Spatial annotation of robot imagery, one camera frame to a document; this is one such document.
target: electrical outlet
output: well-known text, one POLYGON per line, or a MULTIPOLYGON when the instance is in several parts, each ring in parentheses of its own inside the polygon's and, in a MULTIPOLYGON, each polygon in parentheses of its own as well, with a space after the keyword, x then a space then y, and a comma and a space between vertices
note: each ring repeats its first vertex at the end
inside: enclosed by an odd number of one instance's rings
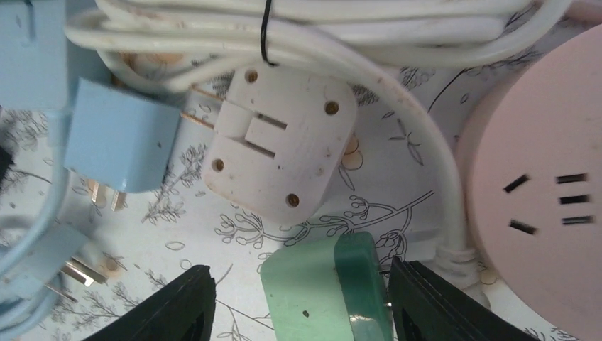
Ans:
POLYGON ((601 39, 592 28, 499 85, 456 150, 481 253, 536 313, 581 340, 602 335, 601 39))
POLYGON ((236 70, 202 178, 218 195, 279 224, 322 204, 357 118, 350 86, 263 63, 236 70))

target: black cable tie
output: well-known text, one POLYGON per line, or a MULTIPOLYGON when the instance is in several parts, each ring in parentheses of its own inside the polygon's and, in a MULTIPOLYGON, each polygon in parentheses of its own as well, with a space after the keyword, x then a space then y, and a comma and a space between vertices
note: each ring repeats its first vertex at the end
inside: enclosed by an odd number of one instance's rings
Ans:
POLYGON ((261 57, 271 67, 278 66, 276 63, 272 63, 268 59, 268 50, 266 48, 267 32, 268 32, 268 21, 270 20, 270 10, 272 9, 272 0, 266 0, 266 9, 263 10, 263 20, 261 21, 261 57))

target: plug slot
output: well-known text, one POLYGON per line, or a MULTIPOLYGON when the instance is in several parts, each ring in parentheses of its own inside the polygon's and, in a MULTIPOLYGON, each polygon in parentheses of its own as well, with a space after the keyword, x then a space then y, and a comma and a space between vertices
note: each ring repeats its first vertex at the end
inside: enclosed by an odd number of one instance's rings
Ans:
POLYGON ((508 226, 531 235, 537 233, 537 228, 514 219, 510 221, 510 224, 508 226))
POLYGON ((523 183, 526 183, 529 180, 530 180, 529 176, 527 174, 523 174, 518 179, 516 179, 513 182, 511 182, 510 184, 508 184, 508 186, 504 187, 504 191, 506 193, 510 193, 513 190, 515 190, 518 186, 522 185, 523 183))
POLYGON ((583 217, 570 217, 562 218, 563 225, 577 225, 577 224, 593 224, 592 215, 584 215, 583 217))
POLYGON ((278 121, 277 119, 274 119, 272 117, 266 116, 264 114, 258 114, 257 118, 260 119, 261 121, 264 121, 266 123, 269 123, 273 126, 276 126, 282 130, 286 130, 286 126, 287 124, 282 122, 282 121, 278 121))
POLYGON ((587 181, 587 173, 582 174, 573 174, 573 175, 563 175, 556 177, 556 183, 579 183, 582 181, 587 181))
POLYGON ((273 151, 269 151, 268 149, 265 149, 261 146, 254 144, 253 142, 245 141, 245 146, 253 149, 254 151, 262 153, 263 155, 265 155, 269 158, 274 158, 276 156, 276 153, 274 153, 273 151))
POLYGON ((561 197, 558 199, 560 205, 568 205, 568 204, 582 204, 584 202, 589 202, 589 195, 574 195, 572 197, 561 197))

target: round power strip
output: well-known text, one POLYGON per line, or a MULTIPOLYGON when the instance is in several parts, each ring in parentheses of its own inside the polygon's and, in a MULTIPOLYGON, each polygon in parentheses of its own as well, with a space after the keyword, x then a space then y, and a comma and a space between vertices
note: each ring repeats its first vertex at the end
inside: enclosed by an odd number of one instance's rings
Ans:
POLYGON ((575 20, 602 23, 602 0, 573 0, 567 16, 575 20))
POLYGON ((602 26, 477 106, 456 159, 471 233, 510 288, 582 340, 602 337, 602 26))

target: green plug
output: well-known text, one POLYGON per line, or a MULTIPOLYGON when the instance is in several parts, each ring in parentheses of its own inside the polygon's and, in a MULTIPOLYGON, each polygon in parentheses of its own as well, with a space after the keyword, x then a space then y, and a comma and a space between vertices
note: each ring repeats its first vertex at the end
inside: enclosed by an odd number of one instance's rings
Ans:
POLYGON ((393 322, 368 232, 277 250, 261 281, 279 341, 391 341, 393 322))

